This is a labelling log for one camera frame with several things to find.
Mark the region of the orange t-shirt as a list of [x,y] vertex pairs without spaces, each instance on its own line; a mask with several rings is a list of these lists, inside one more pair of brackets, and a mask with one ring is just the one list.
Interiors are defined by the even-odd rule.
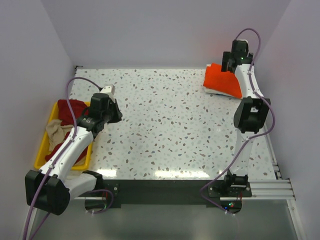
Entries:
[[235,77],[235,75],[231,72],[222,72],[223,73],[223,80],[222,80],[222,87],[225,96],[234,97],[237,99],[242,98],[242,92],[240,88],[240,84]]

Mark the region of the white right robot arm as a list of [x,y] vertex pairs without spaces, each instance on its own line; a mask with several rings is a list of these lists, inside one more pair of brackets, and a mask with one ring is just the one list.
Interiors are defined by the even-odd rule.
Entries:
[[241,102],[233,116],[236,128],[234,159],[224,177],[223,192],[235,196],[241,187],[248,184],[248,164],[254,143],[254,136],[263,128],[271,101],[264,98],[255,77],[254,55],[249,52],[246,40],[233,40],[231,51],[225,51],[222,57],[223,72],[235,75],[242,94]]

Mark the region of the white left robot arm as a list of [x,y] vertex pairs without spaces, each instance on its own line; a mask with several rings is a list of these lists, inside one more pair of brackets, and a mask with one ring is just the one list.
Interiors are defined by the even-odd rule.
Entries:
[[103,192],[103,177],[97,172],[85,170],[73,180],[67,176],[104,126],[120,122],[122,113],[113,93],[102,91],[91,97],[87,111],[76,119],[75,127],[57,152],[39,170],[26,174],[26,202],[31,208],[59,216],[74,198],[87,192],[92,196]]

